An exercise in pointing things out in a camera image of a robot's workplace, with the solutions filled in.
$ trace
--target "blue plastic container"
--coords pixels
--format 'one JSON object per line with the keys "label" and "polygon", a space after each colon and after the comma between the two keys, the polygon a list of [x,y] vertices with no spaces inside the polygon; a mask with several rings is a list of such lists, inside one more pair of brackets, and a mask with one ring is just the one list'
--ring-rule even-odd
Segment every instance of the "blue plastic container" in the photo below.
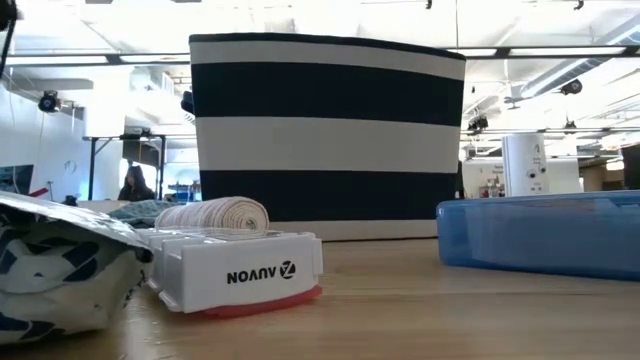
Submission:
{"label": "blue plastic container", "polygon": [[640,191],[446,201],[437,221],[447,265],[640,280]]}

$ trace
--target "navy and white striped fabric bin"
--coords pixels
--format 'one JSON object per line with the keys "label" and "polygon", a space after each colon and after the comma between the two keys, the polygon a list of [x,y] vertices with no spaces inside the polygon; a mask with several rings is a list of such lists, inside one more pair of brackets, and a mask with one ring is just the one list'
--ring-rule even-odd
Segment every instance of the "navy and white striped fabric bin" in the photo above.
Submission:
{"label": "navy and white striped fabric bin", "polygon": [[246,196],[324,240],[436,236],[465,58],[330,36],[192,35],[203,199]]}

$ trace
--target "auvon logo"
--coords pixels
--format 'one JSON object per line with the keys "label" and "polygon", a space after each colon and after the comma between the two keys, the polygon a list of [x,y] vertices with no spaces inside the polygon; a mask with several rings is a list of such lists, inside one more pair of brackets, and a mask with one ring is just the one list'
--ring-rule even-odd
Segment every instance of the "auvon logo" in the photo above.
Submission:
{"label": "auvon logo", "polygon": [[[259,269],[235,271],[227,273],[227,284],[244,283],[271,279],[276,276],[277,266],[264,267]],[[291,279],[296,273],[296,265],[287,260],[280,265],[280,276],[283,279]]]}
{"label": "auvon logo", "polygon": [[296,264],[287,260],[280,265],[280,276],[283,279],[291,279],[293,275],[296,273]]}

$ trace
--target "navy stripe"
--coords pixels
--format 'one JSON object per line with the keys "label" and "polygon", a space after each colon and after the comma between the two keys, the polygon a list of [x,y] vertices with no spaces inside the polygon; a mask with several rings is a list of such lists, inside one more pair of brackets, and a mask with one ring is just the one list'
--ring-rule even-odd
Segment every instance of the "navy stripe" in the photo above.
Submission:
{"label": "navy stripe", "polygon": [[435,219],[456,174],[201,170],[203,200],[246,196],[271,221]]}
{"label": "navy stripe", "polygon": [[333,44],[346,46],[364,46],[379,49],[406,51],[418,54],[427,54],[449,59],[466,60],[462,54],[449,52],[443,49],[434,49],[425,46],[403,44],[393,41],[338,37],[338,36],[318,36],[303,34],[284,33],[230,33],[211,35],[191,35],[189,43],[194,42],[222,42],[222,41],[281,41],[281,42],[301,42],[309,44]]}
{"label": "navy stripe", "polygon": [[71,265],[78,268],[91,261],[99,250],[100,246],[98,244],[94,242],[85,242],[65,252],[61,256],[70,262]]}
{"label": "navy stripe", "polygon": [[29,329],[29,323],[5,316],[0,312],[0,331],[25,331]]}
{"label": "navy stripe", "polygon": [[48,321],[32,321],[31,328],[26,334],[22,335],[20,340],[36,339],[46,335],[51,331],[55,325]]}
{"label": "navy stripe", "polygon": [[83,264],[82,266],[80,266],[79,268],[75,269],[71,274],[65,277],[62,281],[63,282],[87,281],[91,279],[91,277],[95,275],[97,271],[98,271],[98,261],[95,258],[93,258],[88,262],[86,262],[85,264]]}
{"label": "navy stripe", "polygon": [[17,260],[18,258],[9,250],[6,250],[4,254],[0,254],[0,275],[8,274]]}
{"label": "navy stripe", "polygon": [[464,82],[305,63],[193,64],[196,117],[364,119],[460,127]]}

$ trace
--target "desk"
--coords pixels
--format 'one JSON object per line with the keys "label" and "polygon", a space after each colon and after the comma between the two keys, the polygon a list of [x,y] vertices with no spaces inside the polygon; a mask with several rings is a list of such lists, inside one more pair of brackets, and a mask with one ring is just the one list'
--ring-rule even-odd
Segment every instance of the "desk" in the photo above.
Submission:
{"label": "desk", "polygon": [[328,243],[315,303],[213,321],[142,291],[106,331],[2,360],[640,357],[640,284],[443,267],[435,240]]}

